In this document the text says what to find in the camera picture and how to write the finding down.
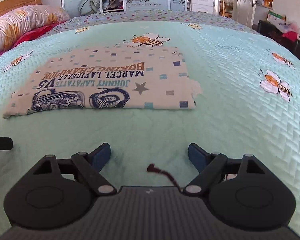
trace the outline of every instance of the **white door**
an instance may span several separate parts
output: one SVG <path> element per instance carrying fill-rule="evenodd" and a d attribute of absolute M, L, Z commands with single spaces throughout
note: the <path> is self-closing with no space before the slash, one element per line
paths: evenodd
<path fill-rule="evenodd" d="M 252 27 L 257 0 L 234 0 L 232 19 Z"/>

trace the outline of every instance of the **white drawer cabinet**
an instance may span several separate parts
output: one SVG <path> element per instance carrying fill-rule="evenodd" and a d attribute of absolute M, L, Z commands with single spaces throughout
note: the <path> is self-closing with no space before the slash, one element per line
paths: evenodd
<path fill-rule="evenodd" d="M 190 11 L 213 14 L 215 0 L 191 0 Z"/>
<path fill-rule="evenodd" d="M 206 12 L 206 13 L 213 14 L 213 6 L 193 3 L 191 11 L 193 11 L 193 12 Z"/>

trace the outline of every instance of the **folded printed blanket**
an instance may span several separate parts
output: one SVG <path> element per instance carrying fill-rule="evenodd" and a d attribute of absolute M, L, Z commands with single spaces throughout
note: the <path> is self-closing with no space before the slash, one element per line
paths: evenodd
<path fill-rule="evenodd" d="M 37 68 L 4 117 L 58 108 L 193 109 L 198 93 L 178 48 L 94 47 Z"/>

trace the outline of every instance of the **cartoon bee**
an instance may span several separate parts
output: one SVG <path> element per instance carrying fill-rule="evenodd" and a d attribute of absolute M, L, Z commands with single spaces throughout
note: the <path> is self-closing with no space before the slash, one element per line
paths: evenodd
<path fill-rule="evenodd" d="M 159 34 L 147 33 L 143 36 L 133 36 L 130 42 L 124 42 L 128 47 L 139 47 L 145 45 L 145 47 L 161 46 L 163 42 L 169 41 L 170 38 L 159 37 Z"/>
<path fill-rule="evenodd" d="M 75 31 L 75 33 L 81 33 L 81 32 L 84 32 L 86 30 L 90 29 L 90 27 L 83 27 L 83 28 L 79 28 Z"/>
<path fill-rule="evenodd" d="M 266 78 L 260 82 L 260 87 L 264 89 L 264 91 L 268 93 L 278 94 L 280 93 L 281 97 L 287 102 L 290 101 L 290 96 L 293 95 L 290 92 L 290 86 L 287 82 L 281 81 L 276 73 L 271 70 L 267 70 L 267 74 L 265 75 L 260 69 L 261 73 Z"/>
<path fill-rule="evenodd" d="M 10 63 L 10 65 L 8 65 L 8 66 L 2 68 L 1 71 L 2 71 L 2 72 L 5 72 L 5 71 L 9 70 L 10 68 L 12 68 L 13 66 L 18 65 L 22 60 L 29 58 L 29 57 L 31 56 L 32 52 L 33 52 L 33 50 L 27 52 L 27 53 L 24 54 L 24 55 L 20 55 L 20 56 L 17 57 L 16 59 L 12 60 L 11 63 Z"/>
<path fill-rule="evenodd" d="M 286 58 L 280 56 L 279 54 L 273 52 L 273 53 L 272 53 L 272 56 L 273 56 L 273 59 L 274 59 L 276 62 L 281 63 L 281 64 L 288 65 L 290 68 L 295 69 L 291 61 L 289 61 L 289 60 L 287 60 Z"/>
<path fill-rule="evenodd" d="M 190 23 L 188 26 L 193 28 L 193 29 L 196 29 L 196 30 L 201 30 L 202 29 L 202 27 L 199 24 L 196 24 L 196 23 Z"/>

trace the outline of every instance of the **white cable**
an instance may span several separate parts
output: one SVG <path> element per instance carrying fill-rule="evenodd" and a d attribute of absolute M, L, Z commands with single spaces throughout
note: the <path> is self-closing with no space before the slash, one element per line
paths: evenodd
<path fill-rule="evenodd" d="M 82 8 L 86 3 L 88 3 L 88 5 L 90 6 L 91 11 L 83 13 Z M 100 0 L 81 0 L 79 2 L 78 10 L 79 10 L 79 14 L 81 16 L 98 13 L 98 12 L 100 12 Z"/>

